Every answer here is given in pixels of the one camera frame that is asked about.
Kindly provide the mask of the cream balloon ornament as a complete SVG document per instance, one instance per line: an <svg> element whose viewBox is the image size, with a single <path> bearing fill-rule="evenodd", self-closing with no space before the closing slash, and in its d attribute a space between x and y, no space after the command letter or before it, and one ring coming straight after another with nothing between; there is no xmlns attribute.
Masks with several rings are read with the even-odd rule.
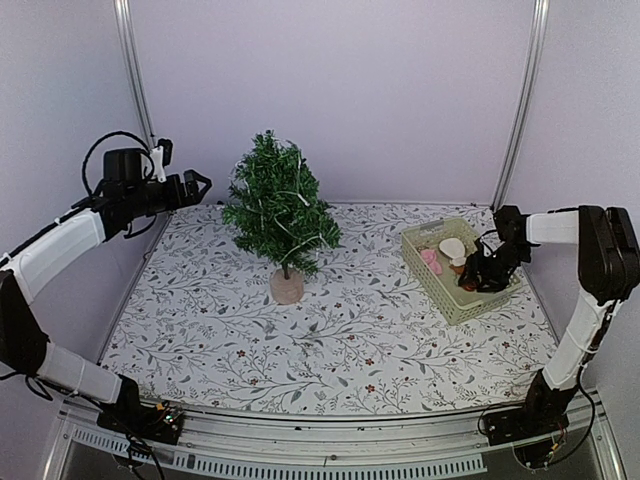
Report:
<svg viewBox="0 0 640 480"><path fill-rule="evenodd" d="M466 264L467 250L459 238L446 238L439 243L438 248L449 260L451 266L463 267Z"/></svg>

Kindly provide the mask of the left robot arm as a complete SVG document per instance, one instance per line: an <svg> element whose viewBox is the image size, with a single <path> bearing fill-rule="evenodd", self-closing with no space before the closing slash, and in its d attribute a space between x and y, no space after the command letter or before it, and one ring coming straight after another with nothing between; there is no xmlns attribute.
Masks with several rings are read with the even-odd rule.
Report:
<svg viewBox="0 0 640 480"><path fill-rule="evenodd" d="M139 219L199 204L211 180L193 169L166 171L170 146L105 152L102 178L84 198L1 260L1 362L11 373L106 410L128 434L148 426L136 381L112 373L47 333L45 303L76 286L76 263L118 236L135 236Z"/></svg>

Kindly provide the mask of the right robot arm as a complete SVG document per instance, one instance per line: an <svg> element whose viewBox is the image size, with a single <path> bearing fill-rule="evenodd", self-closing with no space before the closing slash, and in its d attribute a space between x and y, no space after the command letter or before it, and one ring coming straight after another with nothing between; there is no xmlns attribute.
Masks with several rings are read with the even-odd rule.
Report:
<svg viewBox="0 0 640 480"><path fill-rule="evenodd" d="M504 291L511 276L544 244L577 248L579 296L556 352L531 391L574 393L579 373L594 358L613 317L639 286L639 244L628 211L596 205L524 214L504 205L493 214L501 245L491 253L483 240L467 257L458 285L478 293Z"/></svg>

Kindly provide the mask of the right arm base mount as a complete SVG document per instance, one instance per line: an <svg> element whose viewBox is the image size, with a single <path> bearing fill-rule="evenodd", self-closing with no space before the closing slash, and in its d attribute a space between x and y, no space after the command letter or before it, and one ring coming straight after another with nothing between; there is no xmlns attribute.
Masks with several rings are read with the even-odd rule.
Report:
<svg viewBox="0 0 640 480"><path fill-rule="evenodd" d="M539 417L528 413L524 402L511 406L490 405L477 421L478 432L487 438L490 446L510 444L515 459L529 470L551 466L565 444L568 427L566 413Z"/></svg>

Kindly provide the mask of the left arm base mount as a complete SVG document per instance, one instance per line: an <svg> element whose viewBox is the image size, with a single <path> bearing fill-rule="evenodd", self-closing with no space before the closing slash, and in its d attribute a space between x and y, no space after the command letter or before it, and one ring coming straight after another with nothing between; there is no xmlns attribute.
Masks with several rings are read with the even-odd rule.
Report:
<svg viewBox="0 0 640 480"><path fill-rule="evenodd" d="M154 405L143 404L138 384L123 377L114 403L98 403L101 413L97 425L101 428L151 440L177 445L184 425L184 410L163 400Z"/></svg>

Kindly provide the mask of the pale round tree base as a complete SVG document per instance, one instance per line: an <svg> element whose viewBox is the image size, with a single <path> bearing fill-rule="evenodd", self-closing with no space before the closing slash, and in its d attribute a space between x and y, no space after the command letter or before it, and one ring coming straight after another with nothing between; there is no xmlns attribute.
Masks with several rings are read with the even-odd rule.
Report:
<svg viewBox="0 0 640 480"><path fill-rule="evenodd" d="M286 278L282 269L277 269L269 281L271 295L280 305L298 303L304 295L304 275L292 269Z"/></svg>

